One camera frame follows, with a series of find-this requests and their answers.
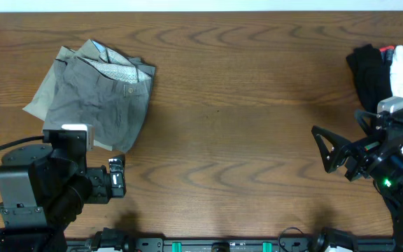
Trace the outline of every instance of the green tape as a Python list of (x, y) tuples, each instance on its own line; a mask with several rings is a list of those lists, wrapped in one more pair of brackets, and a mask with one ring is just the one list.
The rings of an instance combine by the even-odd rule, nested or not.
[(181, 243), (180, 242), (172, 243), (172, 252), (181, 252)]
[(270, 242), (262, 243), (262, 252), (271, 252), (271, 243)]

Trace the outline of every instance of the gray shorts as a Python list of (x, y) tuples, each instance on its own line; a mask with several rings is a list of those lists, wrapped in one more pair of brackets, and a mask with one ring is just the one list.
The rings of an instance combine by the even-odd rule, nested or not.
[(53, 64), (55, 96), (44, 129), (60, 129), (67, 123), (95, 128), (95, 140), (127, 152), (146, 117), (151, 80), (128, 83), (99, 73), (84, 59), (56, 59)]

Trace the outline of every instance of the green light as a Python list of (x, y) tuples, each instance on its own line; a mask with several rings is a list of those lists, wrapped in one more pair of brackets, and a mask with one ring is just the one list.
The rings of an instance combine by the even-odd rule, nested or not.
[(385, 179), (384, 182), (385, 186), (390, 187), (391, 186), (391, 182), (388, 180), (388, 178)]

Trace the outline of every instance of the white wall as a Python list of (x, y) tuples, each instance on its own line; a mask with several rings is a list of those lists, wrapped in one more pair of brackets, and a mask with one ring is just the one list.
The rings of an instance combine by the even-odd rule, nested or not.
[(0, 12), (403, 11), (403, 0), (0, 0)]

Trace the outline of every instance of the wood grain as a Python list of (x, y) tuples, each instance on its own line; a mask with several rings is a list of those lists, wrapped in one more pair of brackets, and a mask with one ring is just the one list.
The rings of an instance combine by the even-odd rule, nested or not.
[[(103, 227), (168, 237), (324, 225), (392, 233), (371, 181), (326, 174), (310, 130), (362, 137), (345, 57), (366, 43), (403, 45), (403, 12), (0, 13), (0, 144), (41, 131), (21, 108), (59, 47), (87, 39), (142, 57), (157, 75), (127, 154), (126, 197), (85, 205), (68, 237)], [(113, 155), (98, 148), (88, 163)]]

